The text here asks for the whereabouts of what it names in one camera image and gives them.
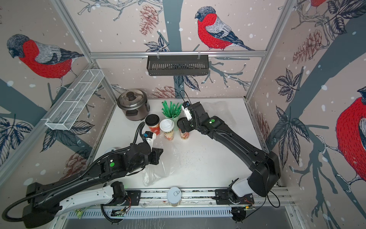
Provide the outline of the red cup black lid front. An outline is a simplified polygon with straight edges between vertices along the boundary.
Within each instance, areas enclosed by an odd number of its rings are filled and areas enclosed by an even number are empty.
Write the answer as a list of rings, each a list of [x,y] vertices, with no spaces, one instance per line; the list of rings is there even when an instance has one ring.
[[[189,138],[189,133],[183,132],[181,129],[179,129],[179,134],[180,134],[181,139],[183,139],[183,140],[187,140]]]

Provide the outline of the clear plastic carrier bag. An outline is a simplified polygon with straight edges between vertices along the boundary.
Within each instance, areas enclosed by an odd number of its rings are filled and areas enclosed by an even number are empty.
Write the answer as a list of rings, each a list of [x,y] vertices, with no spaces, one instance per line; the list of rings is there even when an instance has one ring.
[[[180,169],[179,154],[171,154],[162,156],[158,165],[148,165],[143,170],[143,185],[145,187],[152,186],[159,180],[168,178]]]

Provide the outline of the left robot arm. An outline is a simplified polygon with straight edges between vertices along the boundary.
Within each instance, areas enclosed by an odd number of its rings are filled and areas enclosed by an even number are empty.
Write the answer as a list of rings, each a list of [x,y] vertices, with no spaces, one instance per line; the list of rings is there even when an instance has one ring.
[[[23,222],[28,229],[43,226],[66,211],[67,205],[77,207],[73,195],[85,195],[90,187],[134,175],[149,164],[157,165],[163,151],[148,143],[134,144],[100,156],[86,170],[61,181],[48,185],[32,183],[26,197],[5,208],[2,219]]]

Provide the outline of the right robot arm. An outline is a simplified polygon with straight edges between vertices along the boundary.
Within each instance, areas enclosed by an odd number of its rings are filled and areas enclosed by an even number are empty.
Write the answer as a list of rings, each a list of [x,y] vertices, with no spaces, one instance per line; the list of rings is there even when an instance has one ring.
[[[233,204],[240,203],[244,196],[257,194],[267,197],[281,177],[278,156],[260,150],[236,134],[222,119],[210,117],[200,102],[182,105],[185,117],[177,121],[182,133],[197,130],[203,135],[223,144],[241,159],[251,170],[251,175],[232,181],[227,189],[227,198]]]

